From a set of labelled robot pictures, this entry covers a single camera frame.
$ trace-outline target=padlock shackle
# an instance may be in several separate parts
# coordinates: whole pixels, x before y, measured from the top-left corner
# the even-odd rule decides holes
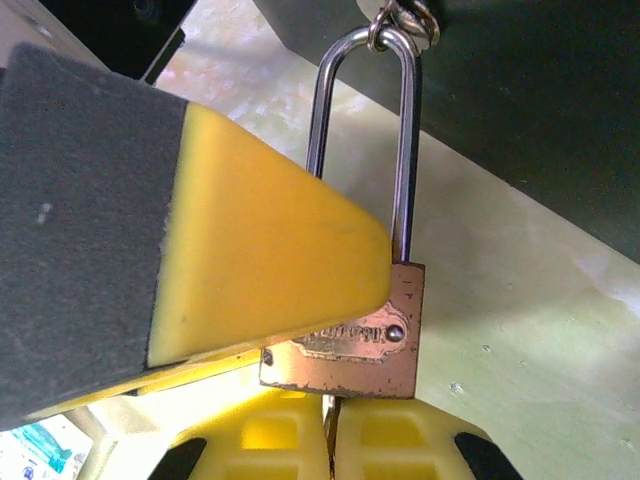
[[[331,100],[338,68],[349,53],[356,48],[367,45],[368,36],[368,27],[353,30],[335,42],[320,62],[307,151],[307,170],[316,177],[322,177],[324,170]],[[420,133],[420,92],[422,87],[420,50],[408,34],[393,26],[384,26],[378,34],[378,41],[400,58],[402,67],[400,133],[391,239],[393,261],[408,262],[411,249]]]

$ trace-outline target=gray felt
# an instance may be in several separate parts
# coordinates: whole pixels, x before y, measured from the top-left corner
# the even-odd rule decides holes
[[[0,92],[0,430],[146,371],[186,103],[14,49]]]

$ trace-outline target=light green surface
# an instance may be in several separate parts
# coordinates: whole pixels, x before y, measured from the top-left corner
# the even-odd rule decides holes
[[[315,68],[250,0],[200,0],[185,31],[158,86],[302,164]],[[383,220],[397,124],[338,85],[325,178]],[[640,478],[640,267],[424,134],[417,190],[419,397],[486,429],[527,480]]]

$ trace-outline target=scratched brass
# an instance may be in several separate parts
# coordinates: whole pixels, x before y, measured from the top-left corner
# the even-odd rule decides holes
[[[394,264],[391,295],[383,308],[358,320],[272,345],[260,364],[260,382],[341,397],[413,397],[423,290],[423,265]],[[392,325],[403,329],[400,341],[389,340],[386,332]]]

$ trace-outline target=padlock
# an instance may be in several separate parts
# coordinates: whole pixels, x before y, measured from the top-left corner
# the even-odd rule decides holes
[[[311,116],[307,170],[322,177],[333,85],[351,51],[377,41],[402,66],[400,134],[392,230],[392,282],[377,312],[263,350],[263,385],[339,397],[412,398],[415,394],[424,265],[409,261],[421,91],[420,51],[396,28],[359,29],[336,42],[320,63]]]

